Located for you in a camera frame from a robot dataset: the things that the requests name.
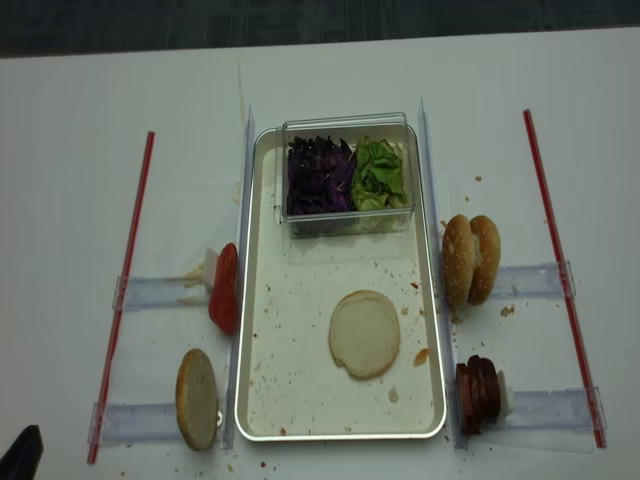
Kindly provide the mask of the white metal tray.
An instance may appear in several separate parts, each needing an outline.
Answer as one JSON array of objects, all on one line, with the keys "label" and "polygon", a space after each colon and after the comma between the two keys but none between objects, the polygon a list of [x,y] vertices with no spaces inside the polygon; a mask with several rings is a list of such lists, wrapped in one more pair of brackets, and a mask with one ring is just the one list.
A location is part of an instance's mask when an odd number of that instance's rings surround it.
[{"label": "white metal tray", "polygon": [[[244,183],[239,430],[254,442],[435,436],[447,405],[424,206],[399,232],[294,238],[278,220],[281,153],[278,132],[263,132]],[[385,295],[399,318],[398,356],[369,380],[329,347],[335,307],[360,290]]]}]

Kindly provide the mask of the clear holder upper left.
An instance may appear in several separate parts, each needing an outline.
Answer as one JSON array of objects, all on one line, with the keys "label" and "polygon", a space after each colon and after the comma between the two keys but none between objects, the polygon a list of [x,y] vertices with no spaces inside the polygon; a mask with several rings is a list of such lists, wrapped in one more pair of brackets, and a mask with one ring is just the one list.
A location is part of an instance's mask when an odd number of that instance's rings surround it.
[{"label": "clear holder upper left", "polygon": [[112,302],[116,312],[156,308],[206,307],[200,277],[144,278],[120,276]]}]

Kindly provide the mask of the sesame bun rear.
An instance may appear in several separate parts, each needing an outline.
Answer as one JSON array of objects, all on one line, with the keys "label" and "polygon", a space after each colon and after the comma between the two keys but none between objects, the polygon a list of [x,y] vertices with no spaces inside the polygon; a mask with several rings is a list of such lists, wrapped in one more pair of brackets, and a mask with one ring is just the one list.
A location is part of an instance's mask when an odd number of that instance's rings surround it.
[{"label": "sesame bun rear", "polygon": [[501,260],[501,237],[496,224],[479,215],[470,221],[475,262],[468,302],[477,306],[491,295]]}]

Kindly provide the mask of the bottom bun slice on tray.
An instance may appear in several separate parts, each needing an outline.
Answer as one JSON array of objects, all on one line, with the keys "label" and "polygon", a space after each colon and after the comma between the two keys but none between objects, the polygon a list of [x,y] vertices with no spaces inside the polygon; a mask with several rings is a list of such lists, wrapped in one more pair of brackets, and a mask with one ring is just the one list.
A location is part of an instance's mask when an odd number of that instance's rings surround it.
[{"label": "bottom bun slice on tray", "polygon": [[400,350],[400,324],[393,302],[373,290],[342,298],[330,320],[329,349],[337,366],[358,380],[385,373]]}]

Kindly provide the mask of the clear plastic salad container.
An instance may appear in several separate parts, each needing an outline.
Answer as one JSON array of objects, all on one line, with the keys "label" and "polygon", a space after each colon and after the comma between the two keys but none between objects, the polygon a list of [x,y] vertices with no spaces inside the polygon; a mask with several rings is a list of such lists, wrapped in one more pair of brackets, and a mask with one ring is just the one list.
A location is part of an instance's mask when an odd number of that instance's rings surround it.
[{"label": "clear plastic salad container", "polygon": [[[292,216],[287,214],[289,143],[295,137],[320,136],[338,143],[343,139],[355,152],[358,140],[368,136],[397,144],[402,152],[404,187],[407,205],[404,208],[354,211]],[[276,130],[275,206],[279,223],[288,227],[292,237],[314,238],[329,235],[354,235],[401,231],[408,226],[416,208],[417,146],[415,134],[407,117],[401,112],[352,115],[343,117],[290,120]]]}]

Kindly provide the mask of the clear acrylic rail right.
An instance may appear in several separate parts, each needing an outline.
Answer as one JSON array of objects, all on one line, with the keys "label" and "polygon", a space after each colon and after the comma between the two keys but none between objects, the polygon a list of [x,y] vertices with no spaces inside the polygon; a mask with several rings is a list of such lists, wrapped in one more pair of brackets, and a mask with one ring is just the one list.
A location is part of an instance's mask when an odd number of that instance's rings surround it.
[{"label": "clear acrylic rail right", "polygon": [[439,329],[439,340],[442,352],[443,374],[445,382],[445,397],[447,402],[447,428],[456,450],[463,451],[467,447],[467,440],[461,432],[458,391],[455,377],[454,347],[451,337],[451,321],[449,308],[444,293],[442,275],[442,261],[440,253],[440,223],[435,189],[435,165],[431,152],[428,115],[425,111],[424,100],[420,99],[418,107],[418,127],[421,150],[421,164],[423,176],[423,197],[426,213],[427,232],[430,249],[430,263],[433,271],[434,297],[436,302],[436,317]]}]

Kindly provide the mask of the sesame bun front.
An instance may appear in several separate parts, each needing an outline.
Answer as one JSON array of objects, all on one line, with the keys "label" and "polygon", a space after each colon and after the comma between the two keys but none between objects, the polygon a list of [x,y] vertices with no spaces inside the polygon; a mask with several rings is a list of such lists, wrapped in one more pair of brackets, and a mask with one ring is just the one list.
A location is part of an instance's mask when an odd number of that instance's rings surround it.
[{"label": "sesame bun front", "polygon": [[474,237],[465,215],[456,215],[448,222],[441,258],[447,301],[453,308],[461,307],[469,295],[475,264]]}]

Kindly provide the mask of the red strip right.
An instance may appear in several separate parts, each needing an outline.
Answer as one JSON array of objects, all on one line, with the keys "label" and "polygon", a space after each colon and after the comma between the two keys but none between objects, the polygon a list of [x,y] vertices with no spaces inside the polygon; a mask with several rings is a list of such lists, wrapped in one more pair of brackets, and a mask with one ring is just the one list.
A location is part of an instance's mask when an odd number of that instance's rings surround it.
[{"label": "red strip right", "polygon": [[552,199],[548,188],[532,113],[529,109],[525,109],[522,115],[542,197],[545,218],[551,237],[555,260],[558,265],[559,278],[564,293],[565,306],[568,314],[574,349],[577,356],[582,384],[585,389],[588,412],[592,421],[592,431],[595,440],[595,446],[598,449],[606,449],[606,427],[604,426],[604,418],[600,410],[600,400],[598,397],[599,393],[593,382],[591,371],[589,368],[588,357],[584,346],[584,340],[582,337],[579,317],[575,304],[573,277],[572,273],[570,272],[569,262],[566,260],[564,255],[558,227],[556,225]]}]

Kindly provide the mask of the green lettuce leaves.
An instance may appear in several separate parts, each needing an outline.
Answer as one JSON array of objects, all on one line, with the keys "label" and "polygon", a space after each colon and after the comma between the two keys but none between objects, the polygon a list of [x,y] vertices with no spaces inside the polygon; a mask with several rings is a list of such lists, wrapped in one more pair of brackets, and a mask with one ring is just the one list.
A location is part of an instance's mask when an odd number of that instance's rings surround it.
[{"label": "green lettuce leaves", "polygon": [[403,159],[397,144],[361,137],[356,144],[351,199],[358,211],[404,208]]}]

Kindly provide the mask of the clear holder lower right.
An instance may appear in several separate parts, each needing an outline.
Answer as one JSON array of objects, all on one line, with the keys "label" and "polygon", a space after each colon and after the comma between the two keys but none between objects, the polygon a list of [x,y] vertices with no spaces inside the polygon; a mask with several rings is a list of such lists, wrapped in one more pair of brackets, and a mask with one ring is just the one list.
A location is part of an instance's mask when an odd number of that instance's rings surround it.
[{"label": "clear holder lower right", "polygon": [[591,430],[605,432],[606,417],[597,387],[514,391],[507,388],[506,408],[498,421],[506,429]]}]

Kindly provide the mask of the white plastic block left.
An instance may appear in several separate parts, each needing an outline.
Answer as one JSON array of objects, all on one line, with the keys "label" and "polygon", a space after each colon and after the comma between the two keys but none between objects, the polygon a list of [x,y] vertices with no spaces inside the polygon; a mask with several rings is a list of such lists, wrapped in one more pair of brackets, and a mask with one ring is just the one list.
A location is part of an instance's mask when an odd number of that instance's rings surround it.
[{"label": "white plastic block left", "polygon": [[210,301],[211,294],[213,293],[215,286],[215,277],[217,270],[217,263],[219,260],[219,253],[212,250],[207,249],[204,256],[204,262],[202,265],[201,272],[201,283],[206,291],[206,302]]}]

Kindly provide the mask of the clear acrylic rail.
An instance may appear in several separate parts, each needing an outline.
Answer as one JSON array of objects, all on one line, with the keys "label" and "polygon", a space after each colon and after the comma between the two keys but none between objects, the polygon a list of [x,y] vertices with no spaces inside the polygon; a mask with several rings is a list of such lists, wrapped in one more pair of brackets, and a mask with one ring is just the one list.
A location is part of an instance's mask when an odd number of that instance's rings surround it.
[{"label": "clear acrylic rail", "polygon": [[420,99],[418,107],[418,127],[421,150],[421,164],[423,176],[423,197],[426,213],[427,232],[430,249],[430,263],[433,271],[434,297],[436,302],[436,317],[439,329],[439,340],[442,352],[443,374],[445,382],[445,397],[447,402],[447,428],[456,450],[463,451],[467,447],[467,440],[461,432],[458,391],[455,377],[454,347],[451,337],[451,321],[449,308],[444,293],[442,275],[442,261],[440,253],[440,223],[435,189],[435,165],[431,152],[428,115],[425,111],[424,100]]},{"label": "clear acrylic rail", "polygon": [[251,214],[251,195],[254,172],[255,119],[251,106],[248,107],[245,129],[244,165],[240,191],[240,217],[238,233],[238,269],[236,274],[236,325],[231,339],[229,353],[229,381],[226,396],[226,410],[223,418],[222,446],[231,450],[235,439],[234,407],[237,398],[237,374],[239,372],[241,327],[243,316],[244,287],[246,278],[247,244]]}]

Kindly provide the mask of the clear holder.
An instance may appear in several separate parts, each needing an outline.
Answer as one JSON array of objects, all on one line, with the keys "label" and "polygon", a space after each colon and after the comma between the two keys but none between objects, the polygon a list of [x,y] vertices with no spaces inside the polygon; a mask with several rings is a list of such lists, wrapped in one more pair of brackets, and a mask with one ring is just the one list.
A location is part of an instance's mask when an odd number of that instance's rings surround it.
[{"label": "clear holder", "polygon": [[200,277],[144,278],[120,276],[112,302],[116,312],[156,308],[206,307]]},{"label": "clear holder", "polygon": [[95,403],[87,443],[111,445],[181,439],[173,403]]},{"label": "clear holder", "polygon": [[500,266],[490,299],[573,298],[576,289],[569,261]]},{"label": "clear holder", "polygon": [[606,417],[597,387],[514,391],[507,388],[506,408],[498,421],[506,429],[591,430],[605,432]]}]

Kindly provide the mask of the clear holder upper right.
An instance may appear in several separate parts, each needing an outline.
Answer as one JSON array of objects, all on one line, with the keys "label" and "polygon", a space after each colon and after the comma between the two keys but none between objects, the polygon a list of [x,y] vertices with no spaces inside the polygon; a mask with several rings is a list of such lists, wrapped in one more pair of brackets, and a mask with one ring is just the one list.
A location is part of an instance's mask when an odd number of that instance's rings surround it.
[{"label": "clear holder upper right", "polygon": [[576,289],[569,261],[500,266],[490,299],[573,298]]}]

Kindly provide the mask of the clear holder lower left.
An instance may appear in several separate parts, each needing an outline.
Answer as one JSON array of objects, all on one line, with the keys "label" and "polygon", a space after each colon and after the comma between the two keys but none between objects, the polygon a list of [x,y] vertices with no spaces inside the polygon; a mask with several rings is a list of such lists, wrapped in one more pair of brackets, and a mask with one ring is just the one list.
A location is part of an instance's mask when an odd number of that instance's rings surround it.
[{"label": "clear holder lower left", "polygon": [[87,443],[111,445],[181,439],[173,403],[95,403]]}]

